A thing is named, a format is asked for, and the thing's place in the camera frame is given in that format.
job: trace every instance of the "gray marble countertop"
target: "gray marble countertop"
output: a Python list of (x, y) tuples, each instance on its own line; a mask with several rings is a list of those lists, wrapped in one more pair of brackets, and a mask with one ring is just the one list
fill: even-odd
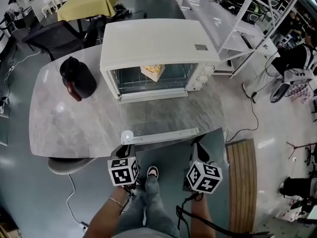
[[(97, 81), (93, 95), (77, 102), (59, 74), (70, 56), (85, 63)], [(39, 72), (31, 100), (29, 135), (35, 155), (57, 158), (110, 156), (120, 145), (121, 132), (135, 136), (198, 127), (200, 134), (223, 125), (221, 102), (213, 78), (188, 97), (119, 104), (99, 70), (101, 45), (74, 52), (45, 65)], [(157, 148), (173, 142), (139, 146)]]

